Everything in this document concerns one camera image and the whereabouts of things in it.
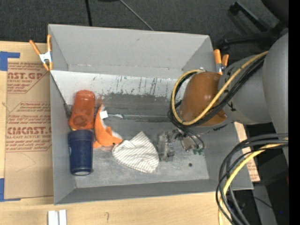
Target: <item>white cloth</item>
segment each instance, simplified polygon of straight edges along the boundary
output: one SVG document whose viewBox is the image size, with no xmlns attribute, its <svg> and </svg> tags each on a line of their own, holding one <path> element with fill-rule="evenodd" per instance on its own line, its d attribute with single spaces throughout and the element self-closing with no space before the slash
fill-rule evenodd
<svg viewBox="0 0 300 225">
<path fill-rule="evenodd" d="M 159 163 L 158 152 L 144 132 L 116 145 L 112 155 L 121 164 L 143 173 L 152 173 Z"/>
</svg>

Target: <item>black cable on floor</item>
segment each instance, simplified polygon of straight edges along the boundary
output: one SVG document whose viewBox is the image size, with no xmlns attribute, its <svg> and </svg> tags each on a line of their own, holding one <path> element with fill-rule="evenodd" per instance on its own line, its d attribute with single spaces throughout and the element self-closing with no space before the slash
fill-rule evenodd
<svg viewBox="0 0 300 225">
<path fill-rule="evenodd" d="M 92 23 L 92 17 L 90 15 L 90 5 L 89 5 L 89 0 L 84 0 L 85 1 L 85 6 L 86 6 L 86 11 L 88 14 L 88 20 L 89 20 L 89 26 L 92 27 L 93 23 Z"/>
</svg>

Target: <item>small metal part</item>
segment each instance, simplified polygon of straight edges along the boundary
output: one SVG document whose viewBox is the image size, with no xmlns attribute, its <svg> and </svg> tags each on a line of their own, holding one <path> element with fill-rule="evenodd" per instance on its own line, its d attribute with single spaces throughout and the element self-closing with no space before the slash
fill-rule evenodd
<svg viewBox="0 0 300 225">
<path fill-rule="evenodd" d="M 157 152 L 160 161 L 173 161 L 175 149 L 173 142 L 175 141 L 176 131 L 162 132 L 158 134 Z"/>
<path fill-rule="evenodd" d="M 200 140 L 199 140 L 199 142 L 196 142 L 197 140 L 199 140 L 199 139 L 197 139 L 195 136 L 190 137 L 190 136 L 187 136 L 186 134 L 180 136 L 181 145 L 182 145 L 184 151 L 193 150 L 194 154 L 201 155 L 202 151 L 204 149 L 204 146 Z"/>
</svg>

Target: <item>blue cup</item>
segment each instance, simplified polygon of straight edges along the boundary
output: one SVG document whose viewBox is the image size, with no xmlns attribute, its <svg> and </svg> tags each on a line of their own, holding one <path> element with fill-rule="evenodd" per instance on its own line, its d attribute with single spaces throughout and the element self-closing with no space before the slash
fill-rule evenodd
<svg viewBox="0 0 300 225">
<path fill-rule="evenodd" d="M 88 175 L 93 167 L 93 139 L 90 130 L 75 130 L 67 135 L 70 147 L 70 170 L 73 175 Z"/>
</svg>

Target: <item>orange bottle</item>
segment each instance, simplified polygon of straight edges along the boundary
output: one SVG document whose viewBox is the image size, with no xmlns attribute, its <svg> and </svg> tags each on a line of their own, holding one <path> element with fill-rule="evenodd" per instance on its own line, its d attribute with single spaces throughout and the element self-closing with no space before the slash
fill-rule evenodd
<svg viewBox="0 0 300 225">
<path fill-rule="evenodd" d="M 72 130 L 93 129 L 95 113 L 95 94 L 89 90 L 80 90 L 76 93 L 72 107 L 69 126 Z"/>
</svg>

